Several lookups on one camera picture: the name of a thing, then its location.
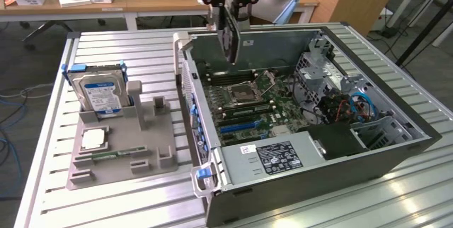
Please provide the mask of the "blue case release latch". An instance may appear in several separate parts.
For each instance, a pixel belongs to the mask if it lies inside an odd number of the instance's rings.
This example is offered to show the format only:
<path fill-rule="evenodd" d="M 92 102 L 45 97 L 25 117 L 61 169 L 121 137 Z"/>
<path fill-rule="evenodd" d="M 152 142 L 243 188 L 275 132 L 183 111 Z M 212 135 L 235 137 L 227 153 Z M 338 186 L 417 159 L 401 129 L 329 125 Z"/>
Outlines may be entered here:
<path fill-rule="evenodd" d="M 207 179 L 212 175 L 210 168 L 200 168 L 195 171 L 195 177 L 198 180 Z"/>

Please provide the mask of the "silver power supply unit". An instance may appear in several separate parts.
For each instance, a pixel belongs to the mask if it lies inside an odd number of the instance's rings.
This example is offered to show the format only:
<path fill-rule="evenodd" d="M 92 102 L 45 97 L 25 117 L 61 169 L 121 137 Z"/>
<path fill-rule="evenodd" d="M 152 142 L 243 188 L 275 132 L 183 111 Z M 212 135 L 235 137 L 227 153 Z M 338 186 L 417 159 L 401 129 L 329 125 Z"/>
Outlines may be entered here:
<path fill-rule="evenodd" d="M 222 165 L 235 186 L 286 176 L 326 162 L 306 131 L 227 146 L 220 151 Z"/>

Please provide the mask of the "black slanted pole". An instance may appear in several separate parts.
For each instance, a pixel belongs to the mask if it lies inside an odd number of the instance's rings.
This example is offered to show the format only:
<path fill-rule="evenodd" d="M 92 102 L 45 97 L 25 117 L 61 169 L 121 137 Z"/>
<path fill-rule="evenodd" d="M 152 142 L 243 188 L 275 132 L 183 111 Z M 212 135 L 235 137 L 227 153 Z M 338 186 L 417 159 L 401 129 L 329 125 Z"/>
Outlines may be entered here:
<path fill-rule="evenodd" d="M 453 6 L 453 0 L 448 0 L 448 2 L 444 4 L 444 6 L 441 7 L 441 9 L 437 12 L 437 14 L 434 15 L 434 17 L 429 21 L 427 25 L 422 29 L 421 33 L 418 34 L 418 36 L 415 37 L 415 39 L 410 43 L 410 45 L 406 48 L 405 52 L 402 53 L 401 57 L 397 59 L 395 65 L 398 67 L 402 66 L 405 60 L 409 58 L 410 54 L 415 50 L 417 46 L 419 45 L 419 43 L 422 42 L 422 40 L 425 39 L 427 34 L 430 33 L 432 29 L 434 28 L 434 26 L 438 24 L 438 22 L 444 18 L 445 14 L 450 10 L 452 6 Z"/>

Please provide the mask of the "grey plastic parts rack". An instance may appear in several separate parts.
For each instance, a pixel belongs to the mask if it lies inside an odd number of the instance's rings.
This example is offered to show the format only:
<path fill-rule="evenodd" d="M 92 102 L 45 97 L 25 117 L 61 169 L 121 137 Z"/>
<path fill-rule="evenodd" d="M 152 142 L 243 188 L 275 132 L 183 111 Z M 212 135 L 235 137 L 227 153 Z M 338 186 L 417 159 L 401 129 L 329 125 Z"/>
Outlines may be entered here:
<path fill-rule="evenodd" d="M 134 105 L 124 107 L 119 116 L 97 118 L 92 111 L 79 112 L 65 184 L 68 190 L 152 176 L 178 169 L 168 101 L 163 96 L 158 96 L 151 101 L 143 102 L 140 81 L 127 82 L 125 91 Z M 104 130 L 104 146 L 93 150 L 81 150 L 81 137 L 84 131 L 91 129 Z M 77 156 L 140 146 L 148 150 L 138 151 L 117 159 L 75 160 Z"/>

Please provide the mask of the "silver CPU chip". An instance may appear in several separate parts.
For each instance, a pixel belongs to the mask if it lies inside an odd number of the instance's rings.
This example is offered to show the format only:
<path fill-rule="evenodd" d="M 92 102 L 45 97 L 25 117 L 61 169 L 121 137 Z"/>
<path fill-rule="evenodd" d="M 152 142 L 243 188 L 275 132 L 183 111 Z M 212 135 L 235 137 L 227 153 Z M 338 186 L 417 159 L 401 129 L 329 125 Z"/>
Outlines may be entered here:
<path fill-rule="evenodd" d="M 81 137 L 81 150 L 93 150 L 104 146 L 105 132 L 103 129 L 91 129 L 84 131 Z"/>

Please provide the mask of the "hard disk blue caddy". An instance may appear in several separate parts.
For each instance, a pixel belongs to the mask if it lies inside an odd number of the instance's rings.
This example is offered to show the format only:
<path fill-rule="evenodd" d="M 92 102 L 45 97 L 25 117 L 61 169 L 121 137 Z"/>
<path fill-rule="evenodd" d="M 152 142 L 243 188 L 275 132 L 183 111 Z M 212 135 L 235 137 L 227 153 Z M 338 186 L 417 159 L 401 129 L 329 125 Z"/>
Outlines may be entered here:
<path fill-rule="evenodd" d="M 127 66 L 123 61 L 104 66 L 73 64 L 61 66 L 61 74 L 72 87 L 83 111 L 97 118 L 116 117 L 132 105 L 125 91 Z"/>

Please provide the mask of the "blue expansion slot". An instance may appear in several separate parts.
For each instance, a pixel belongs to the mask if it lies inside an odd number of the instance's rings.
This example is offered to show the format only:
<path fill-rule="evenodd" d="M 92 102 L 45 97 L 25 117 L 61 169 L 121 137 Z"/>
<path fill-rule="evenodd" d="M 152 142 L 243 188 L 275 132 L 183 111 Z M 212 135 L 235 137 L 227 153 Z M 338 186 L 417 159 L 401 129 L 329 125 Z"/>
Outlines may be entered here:
<path fill-rule="evenodd" d="M 239 124 L 239 125 L 230 125 L 220 127 L 219 132 L 220 133 L 230 133 L 234 131 L 247 130 L 247 129 L 255 129 L 259 126 L 259 121 Z"/>

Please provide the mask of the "black chair base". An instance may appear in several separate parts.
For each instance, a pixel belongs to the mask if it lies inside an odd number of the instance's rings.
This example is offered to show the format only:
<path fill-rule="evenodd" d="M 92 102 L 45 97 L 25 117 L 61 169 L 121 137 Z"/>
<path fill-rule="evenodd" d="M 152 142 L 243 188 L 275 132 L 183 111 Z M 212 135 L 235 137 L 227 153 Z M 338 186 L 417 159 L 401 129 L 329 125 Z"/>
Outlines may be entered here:
<path fill-rule="evenodd" d="M 99 26 L 105 26 L 105 20 L 104 19 L 96 19 Z M 31 24 L 25 21 L 19 21 L 19 25 L 23 29 L 31 28 Z M 68 24 L 61 20 L 49 20 L 45 21 L 21 40 L 23 47 L 28 51 L 35 50 L 35 45 L 31 43 L 31 41 L 41 34 L 44 33 L 52 26 L 60 26 L 67 32 L 73 32 L 72 28 L 68 26 Z"/>

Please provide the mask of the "wooden desk white frame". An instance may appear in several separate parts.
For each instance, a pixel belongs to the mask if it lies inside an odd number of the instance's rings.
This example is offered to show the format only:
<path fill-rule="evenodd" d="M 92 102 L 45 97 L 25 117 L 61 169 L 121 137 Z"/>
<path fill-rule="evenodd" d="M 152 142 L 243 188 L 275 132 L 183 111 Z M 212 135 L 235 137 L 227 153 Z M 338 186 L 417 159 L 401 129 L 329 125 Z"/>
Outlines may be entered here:
<path fill-rule="evenodd" d="M 63 8 L 59 0 L 41 6 L 4 5 L 0 0 L 0 22 L 123 18 L 128 30 L 136 30 L 143 16 L 206 15 L 208 6 L 198 0 L 113 0 L 111 4 L 89 4 Z"/>

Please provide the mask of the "silver CPU socket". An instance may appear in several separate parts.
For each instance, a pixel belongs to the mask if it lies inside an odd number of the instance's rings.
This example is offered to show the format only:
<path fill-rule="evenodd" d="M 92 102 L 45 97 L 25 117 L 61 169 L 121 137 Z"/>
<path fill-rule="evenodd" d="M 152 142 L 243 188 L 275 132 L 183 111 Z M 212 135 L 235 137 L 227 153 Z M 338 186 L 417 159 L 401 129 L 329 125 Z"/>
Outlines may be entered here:
<path fill-rule="evenodd" d="M 234 106 L 258 103 L 264 100 L 255 82 L 246 81 L 223 88 L 228 94 L 228 104 Z"/>

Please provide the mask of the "open black PC case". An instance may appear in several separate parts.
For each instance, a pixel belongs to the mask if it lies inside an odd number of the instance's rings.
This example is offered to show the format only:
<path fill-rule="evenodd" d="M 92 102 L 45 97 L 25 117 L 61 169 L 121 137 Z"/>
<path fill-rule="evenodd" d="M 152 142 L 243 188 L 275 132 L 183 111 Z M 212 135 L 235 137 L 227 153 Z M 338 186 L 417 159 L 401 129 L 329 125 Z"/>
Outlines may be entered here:
<path fill-rule="evenodd" d="M 303 109 L 309 132 L 326 162 L 306 170 L 258 183 L 238 186 L 222 165 L 222 151 L 214 128 L 198 62 L 207 62 L 216 72 L 266 69 L 279 60 L 295 66 L 310 41 L 325 37 L 334 45 L 334 64 L 353 82 L 351 94 L 321 98 L 313 110 Z M 411 80 L 370 43 L 347 26 L 294 25 L 260 27 L 240 33 L 236 64 L 227 62 L 218 35 L 211 31 L 186 30 L 174 34 L 174 63 L 184 132 L 194 168 L 190 178 L 195 196 L 204 203 L 208 227 L 226 225 L 279 207 L 289 206 L 349 186 L 383 177 L 406 159 L 418 155 L 442 138 L 407 101 L 419 96 Z M 192 118 L 190 108 L 198 108 Z M 386 116 L 417 130 L 422 138 L 369 150 L 350 125 Z M 198 180 L 195 171 L 210 168 L 211 177 Z"/>

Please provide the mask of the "black floor box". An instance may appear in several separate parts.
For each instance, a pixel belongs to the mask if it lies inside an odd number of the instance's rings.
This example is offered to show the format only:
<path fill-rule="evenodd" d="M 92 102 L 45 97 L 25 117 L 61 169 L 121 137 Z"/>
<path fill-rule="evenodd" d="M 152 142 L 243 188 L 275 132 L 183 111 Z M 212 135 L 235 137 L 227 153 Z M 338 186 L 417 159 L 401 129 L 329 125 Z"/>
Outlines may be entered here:
<path fill-rule="evenodd" d="M 382 30 L 379 31 L 379 35 L 385 38 L 391 38 L 399 33 L 399 29 L 394 27 L 383 27 Z"/>

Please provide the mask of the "silver disk bay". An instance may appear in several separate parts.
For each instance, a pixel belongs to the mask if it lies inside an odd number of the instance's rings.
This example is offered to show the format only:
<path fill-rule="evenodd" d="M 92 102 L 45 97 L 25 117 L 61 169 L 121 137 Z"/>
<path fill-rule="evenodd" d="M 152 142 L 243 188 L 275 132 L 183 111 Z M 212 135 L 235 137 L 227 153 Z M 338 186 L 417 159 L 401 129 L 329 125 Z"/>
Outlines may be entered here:
<path fill-rule="evenodd" d="M 417 130 L 407 128 L 391 116 L 366 123 L 355 122 L 350 127 L 369 150 L 422 138 L 422 134 Z"/>

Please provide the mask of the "perforated silver drive cage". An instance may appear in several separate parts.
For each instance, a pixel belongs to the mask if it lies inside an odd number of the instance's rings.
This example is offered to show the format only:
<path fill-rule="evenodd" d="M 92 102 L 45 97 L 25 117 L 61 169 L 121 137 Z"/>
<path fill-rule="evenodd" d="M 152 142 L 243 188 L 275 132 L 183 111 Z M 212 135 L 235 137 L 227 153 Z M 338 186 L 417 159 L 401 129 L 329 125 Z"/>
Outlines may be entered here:
<path fill-rule="evenodd" d="M 333 94 L 351 94 L 353 82 L 346 72 L 334 64 L 334 45 L 325 37 L 314 38 L 302 52 L 295 66 L 297 103 L 313 110 L 321 98 Z"/>

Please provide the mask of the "silver chipset heatsink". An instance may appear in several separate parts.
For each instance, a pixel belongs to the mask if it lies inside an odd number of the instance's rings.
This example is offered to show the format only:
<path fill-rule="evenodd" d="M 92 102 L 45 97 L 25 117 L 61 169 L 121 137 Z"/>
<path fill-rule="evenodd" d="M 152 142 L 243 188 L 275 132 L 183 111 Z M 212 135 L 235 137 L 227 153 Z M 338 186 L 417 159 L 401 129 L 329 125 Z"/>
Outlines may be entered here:
<path fill-rule="evenodd" d="M 285 135 L 285 134 L 291 134 L 291 129 L 287 125 L 278 125 L 274 126 L 272 129 L 270 130 L 274 136 Z"/>

